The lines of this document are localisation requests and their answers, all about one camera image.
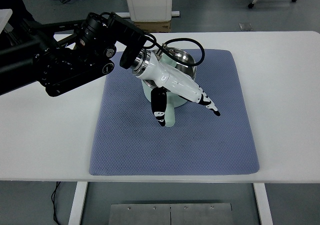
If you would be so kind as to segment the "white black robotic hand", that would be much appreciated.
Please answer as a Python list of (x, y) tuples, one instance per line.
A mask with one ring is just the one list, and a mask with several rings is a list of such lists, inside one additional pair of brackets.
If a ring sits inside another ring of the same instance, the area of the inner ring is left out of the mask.
[(203, 89), (189, 75), (161, 62), (153, 51), (143, 50), (139, 53), (132, 66), (132, 73), (141, 81), (153, 81), (151, 111), (157, 122), (165, 127), (165, 111), (167, 104), (167, 91), (193, 103), (205, 106), (220, 115), (214, 102), (207, 96)]

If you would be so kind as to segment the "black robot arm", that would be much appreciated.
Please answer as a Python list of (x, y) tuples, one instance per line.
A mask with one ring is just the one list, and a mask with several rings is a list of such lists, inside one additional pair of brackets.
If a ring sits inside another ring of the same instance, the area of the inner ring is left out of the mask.
[(116, 43), (125, 45), (120, 66), (128, 69), (147, 42), (141, 29), (113, 12), (52, 24), (24, 20), (5, 35), (10, 45), (0, 52), (1, 94), (39, 82), (51, 97), (111, 73)]

